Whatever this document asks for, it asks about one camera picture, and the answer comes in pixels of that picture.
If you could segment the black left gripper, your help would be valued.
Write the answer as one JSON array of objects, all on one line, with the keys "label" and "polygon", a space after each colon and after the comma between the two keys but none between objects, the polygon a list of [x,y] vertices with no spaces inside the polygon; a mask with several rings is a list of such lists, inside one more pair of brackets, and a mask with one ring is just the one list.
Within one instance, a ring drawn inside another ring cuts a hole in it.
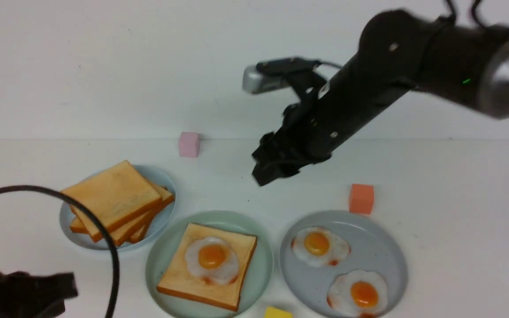
[{"label": "black left gripper", "polygon": [[48,276],[14,272],[0,284],[0,297],[12,318],[56,318],[65,312],[65,301],[78,295],[72,272]]}]

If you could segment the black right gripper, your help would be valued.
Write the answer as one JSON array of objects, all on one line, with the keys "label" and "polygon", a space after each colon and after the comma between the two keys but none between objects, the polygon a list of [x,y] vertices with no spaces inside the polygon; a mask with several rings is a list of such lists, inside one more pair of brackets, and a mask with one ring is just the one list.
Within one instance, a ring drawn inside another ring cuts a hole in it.
[{"label": "black right gripper", "polygon": [[296,93],[298,101],[285,108],[281,127],[260,139],[252,153],[252,171],[257,185],[265,186],[277,179],[297,175],[301,168],[327,161],[337,147],[339,129],[328,114],[318,115],[320,98],[329,91],[330,82],[323,80],[305,94]]}]

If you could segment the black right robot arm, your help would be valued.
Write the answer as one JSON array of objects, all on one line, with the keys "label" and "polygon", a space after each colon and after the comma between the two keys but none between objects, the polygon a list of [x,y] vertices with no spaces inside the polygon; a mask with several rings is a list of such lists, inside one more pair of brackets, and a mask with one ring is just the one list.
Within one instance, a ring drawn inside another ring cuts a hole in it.
[{"label": "black right robot arm", "polygon": [[259,186],[327,161],[410,91],[509,118],[509,26],[468,28],[456,25],[452,15],[428,21],[405,10],[384,11],[366,24],[356,54],[334,76],[317,74],[321,65],[287,57],[244,70],[245,92],[291,88],[299,98],[252,154]]}]

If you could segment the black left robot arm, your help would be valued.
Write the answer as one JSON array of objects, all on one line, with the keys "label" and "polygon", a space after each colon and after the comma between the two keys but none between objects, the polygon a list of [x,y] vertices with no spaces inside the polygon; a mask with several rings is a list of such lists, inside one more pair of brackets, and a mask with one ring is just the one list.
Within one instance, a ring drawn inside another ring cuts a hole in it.
[{"label": "black left robot arm", "polygon": [[73,273],[0,272],[0,318],[56,318],[78,296]]}]

